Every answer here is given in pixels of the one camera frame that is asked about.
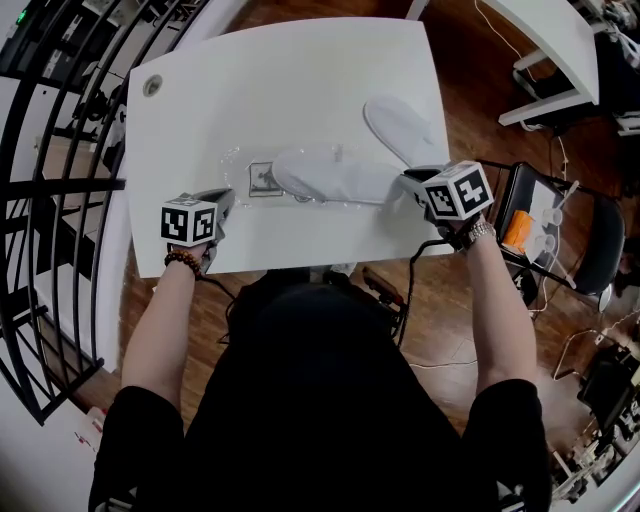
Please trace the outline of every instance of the black t-shirt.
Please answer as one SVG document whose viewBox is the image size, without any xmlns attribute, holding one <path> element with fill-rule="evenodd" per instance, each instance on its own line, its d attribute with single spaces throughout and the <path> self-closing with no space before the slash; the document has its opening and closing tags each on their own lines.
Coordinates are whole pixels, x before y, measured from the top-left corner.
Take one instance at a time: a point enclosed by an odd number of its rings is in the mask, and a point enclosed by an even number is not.
<svg viewBox="0 0 640 512">
<path fill-rule="evenodd" d="M 499 510 L 497 481 L 523 486 L 527 510 L 548 509 L 548 454 L 530 382 L 484 390 L 460 437 L 379 312 L 334 286 L 249 301 L 230 332 L 186 436 L 169 402 L 120 391 L 90 511 L 108 500 L 133 510 Z"/>
</svg>

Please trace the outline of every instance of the white tabletop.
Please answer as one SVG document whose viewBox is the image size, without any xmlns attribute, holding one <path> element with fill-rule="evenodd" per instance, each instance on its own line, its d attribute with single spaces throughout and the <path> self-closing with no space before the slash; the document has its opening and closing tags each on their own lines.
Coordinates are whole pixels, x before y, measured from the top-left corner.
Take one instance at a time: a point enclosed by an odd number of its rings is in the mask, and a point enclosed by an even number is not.
<svg viewBox="0 0 640 512">
<path fill-rule="evenodd" d="M 600 101 L 593 29 L 567 0 L 484 0 L 521 30 L 595 105 Z"/>
<path fill-rule="evenodd" d="M 162 77 L 151 98 L 142 86 Z M 381 18 L 305 20 L 220 36 L 132 72 L 127 195 L 138 270 L 163 271 L 161 204 L 227 186 L 219 162 L 236 147 L 345 144 L 404 169 L 362 108 L 397 96 L 431 122 L 434 165 L 449 161 L 444 112 L 424 25 Z M 438 238 L 403 197 L 393 208 L 235 207 L 210 272 L 408 257 Z M 451 252 L 448 246 L 427 254 Z"/>
</svg>

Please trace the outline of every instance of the beaded bracelet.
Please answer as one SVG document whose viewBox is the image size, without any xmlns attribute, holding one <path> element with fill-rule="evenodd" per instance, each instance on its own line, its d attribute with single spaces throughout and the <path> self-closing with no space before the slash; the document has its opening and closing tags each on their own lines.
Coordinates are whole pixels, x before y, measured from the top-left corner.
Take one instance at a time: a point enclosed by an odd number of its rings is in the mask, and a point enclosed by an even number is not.
<svg viewBox="0 0 640 512">
<path fill-rule="evenodd" d="M 187 265 L 191 270 L 193 270 L 193 274 L 196 276 L 196 279 L 200 278 L 200 262 L 196 259 L 196 257 L 188 251 L 183 251 L 181 249 L 174 249 L 169 254 L 167 254 L 164 258 L 165 267 L 169 265 L 172 261 L 179 261 Z"/>
</svg>

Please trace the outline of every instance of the wooden floor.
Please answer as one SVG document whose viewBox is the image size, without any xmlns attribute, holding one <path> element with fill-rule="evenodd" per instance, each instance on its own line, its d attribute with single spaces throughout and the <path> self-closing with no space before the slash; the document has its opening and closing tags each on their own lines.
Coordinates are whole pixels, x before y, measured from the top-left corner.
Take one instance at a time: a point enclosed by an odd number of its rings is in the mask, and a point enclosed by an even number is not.
<svg viewBox="0 0 640 512">
<path fill-rule="evenodd" d="M 235 29 L 322 16 L 403 17 L 410 1 L 391 0 L 261 0 L 245 9 Z M 521 53 L 531 43 L 488 7 L 482 7 L 494 26 Z M 432 0 L 422 17 L 438 73 L 453 160 L 484 158 L 505 163 L 527 161 L 544 173 L 561 171 L 562 153 L 558 140 L 550 142 L 549 131 L 526 132 L 520 126 L 502 127 L 498 116 L 528 101 L 511 80 L 511 67 L 517 56 L 488 28 L 471 0 Z M 541 77 L 547 69 L 534 69 Z M 604 119 L 587 121 L 562 137 L 569 159 L 569 180 L 614 196 L 620 195 L 620 174 L 616 170 L 618 139 L 615 127 Z M 623 204 L 631 229 L 635 201 Z M 570 200 L 565 212 L 560 260 L 574 268 L 586 246 L 590 225 L 590 205 Z M 398 289 L 407 286 L 407 261 L 371 264 Z M 358 267 L 354 282 L 362 284 Z M 412 314 L 407 328 L 404 354 L 410 362 L 440 364 L 475 359 L 471 327 L 471 291 L 464 258 L 460 255 L 423 258 L 417 264 Z M 218 276 L 234 293 L 256 275 Z M 133 256 L 127 271 L 122 306 L 123 348 L 152 296 L 155 280 L 135 275 Z M 614 304 L 607 318 L 572 294 L 547 284 L 551 301 L 535 318 L 539 359 L 539 391 L 548 440 L 555 447 L 570 446 L 590 422 L 588 410 L 576 400 L 578 383 L 574 377 L 554 382 L 551 370 L 563 341 L 570 334 L 596 325 L 608 325 L 624 310 Z M 216 340 L 226 332 L 224 310 L 228 299 L 215 287 L 197 283 L 191 312 L 189 357 L 182 395 L 182 414 L 188 425 L 193 418 L 209 376 L 224 346 Z M 623 342 L 628 325 L 622 324 L 615 336 Z M 576 338 L 567 356 L 568 365 L 582 368 L 595 351 L 593 336 Z M 416 369 L 416 374 L 435 402 L 458 430 L 463 430 L 474 399 L 476 367 L 452 366 Z M 80 398 L 108 406 L 117 389 L 117 376 L 104 372 L 80 390 Z"/>
</svg>

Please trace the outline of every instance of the metal wristwatch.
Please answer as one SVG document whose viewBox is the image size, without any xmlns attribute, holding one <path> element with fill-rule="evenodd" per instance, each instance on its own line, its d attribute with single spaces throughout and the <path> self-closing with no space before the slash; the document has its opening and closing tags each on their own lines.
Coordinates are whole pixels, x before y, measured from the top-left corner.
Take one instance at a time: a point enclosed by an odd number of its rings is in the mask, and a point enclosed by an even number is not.
<svg viewBox="0 0 640 512">
<path fill-rule="evenodd" d="M 473 224 L 468 230 L 464 233 L 460 233 L 460 242 L 465 250 L 469 250 L 469 248 L 473 245 L 473 243 L 480 238 L 481 236 L 490 235 L 493 238 L 496 237 L 496 230 L 493 228 L 491 224 L 489 224 L 486 220 L 481 219 L 475 224 Z"/>
</svg>

